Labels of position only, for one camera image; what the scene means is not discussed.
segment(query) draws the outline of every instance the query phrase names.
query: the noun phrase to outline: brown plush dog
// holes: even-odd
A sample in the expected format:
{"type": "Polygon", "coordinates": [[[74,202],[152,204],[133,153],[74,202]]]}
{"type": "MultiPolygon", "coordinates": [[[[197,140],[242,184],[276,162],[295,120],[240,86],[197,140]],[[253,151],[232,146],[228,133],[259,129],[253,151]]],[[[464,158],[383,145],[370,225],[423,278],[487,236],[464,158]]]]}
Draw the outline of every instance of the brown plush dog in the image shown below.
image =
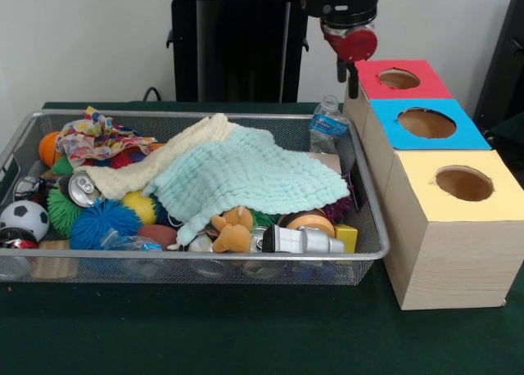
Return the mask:
{"type": "Polygon", "coordinates": [[[244,206],[235,207],[222,216],[215,215],[211,223],[220,232],[213,243],[213,252],[250,252],[253,215],[244,206]]]}

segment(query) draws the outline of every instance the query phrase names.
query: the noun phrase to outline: plastic water bottle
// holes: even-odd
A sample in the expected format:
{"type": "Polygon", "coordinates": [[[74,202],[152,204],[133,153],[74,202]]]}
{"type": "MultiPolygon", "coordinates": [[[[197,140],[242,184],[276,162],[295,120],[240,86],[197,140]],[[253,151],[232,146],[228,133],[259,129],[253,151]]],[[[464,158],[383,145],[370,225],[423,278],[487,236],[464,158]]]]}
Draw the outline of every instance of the plastic water bottle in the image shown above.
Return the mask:
{"type": "Polygon", "coordinates": [[[349,130],[349,120],[339,110],[338,98],[326,95],[309,123],[309,150],[337,154],[336,141],[345,137],[349,130]]]}

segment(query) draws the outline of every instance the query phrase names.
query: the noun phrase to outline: metal basket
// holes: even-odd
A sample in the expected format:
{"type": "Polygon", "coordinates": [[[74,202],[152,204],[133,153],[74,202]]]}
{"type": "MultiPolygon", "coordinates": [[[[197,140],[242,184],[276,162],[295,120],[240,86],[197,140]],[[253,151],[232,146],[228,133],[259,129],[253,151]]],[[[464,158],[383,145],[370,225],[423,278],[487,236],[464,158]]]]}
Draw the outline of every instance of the metal basket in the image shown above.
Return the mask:
{"type": "MultiPolygon", "coordinates": [[[[115,122],[160,142],[211,113],[103,111],[115,122]]],[[[40,139],[77,120],[82,111],[42,111],[25,118],[0,156],[2,205],[12,201],[19,177],[40,174],[40,139]]],[[[232,122],[267,129],[287,150],[308,151],[310,115],[228,115],[232,122]]],[[[389,241],[359,137],[338,144],[343,174],[351,173],[362,207],[347,223],[359,230],[354,254],[213,254],[142,251],[50,251],[0,249],[0,280],[18,282],[110,283],[267,283],[357,285],[374,260],[389,251],[389,241]]],[[[47,240],[55,239],[53,231],[47,240]]]]}

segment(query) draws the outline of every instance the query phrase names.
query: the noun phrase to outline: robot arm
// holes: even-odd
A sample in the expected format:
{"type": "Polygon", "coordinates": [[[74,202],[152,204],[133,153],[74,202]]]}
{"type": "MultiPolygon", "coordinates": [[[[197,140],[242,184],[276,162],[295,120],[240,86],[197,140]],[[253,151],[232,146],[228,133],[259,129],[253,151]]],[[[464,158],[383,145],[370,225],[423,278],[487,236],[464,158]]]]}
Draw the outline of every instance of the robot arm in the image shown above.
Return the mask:
{"type": "Polygon", "coordinates": [[[377,50],[377,36],[371,24],[378,0],[302,0],[309,16],[319,17],[324,38],[338,56],[338,79],[350,72],[350,97],[358,96],[355,61],[367,60],[377,50]]]}

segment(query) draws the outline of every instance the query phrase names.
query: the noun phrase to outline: soccer ball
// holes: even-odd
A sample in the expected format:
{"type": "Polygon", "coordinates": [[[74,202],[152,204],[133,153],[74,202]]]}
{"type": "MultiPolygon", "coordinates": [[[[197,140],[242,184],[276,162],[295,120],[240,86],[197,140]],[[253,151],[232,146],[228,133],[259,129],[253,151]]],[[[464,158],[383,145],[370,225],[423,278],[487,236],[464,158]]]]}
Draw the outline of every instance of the soccer ball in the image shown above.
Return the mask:
{"type": "Polygon", "coordinates": [[[33,201],[15,201],[0,215],[0,228],[23,228],[40,241],[49,229],[47,211],[33,201]]]}

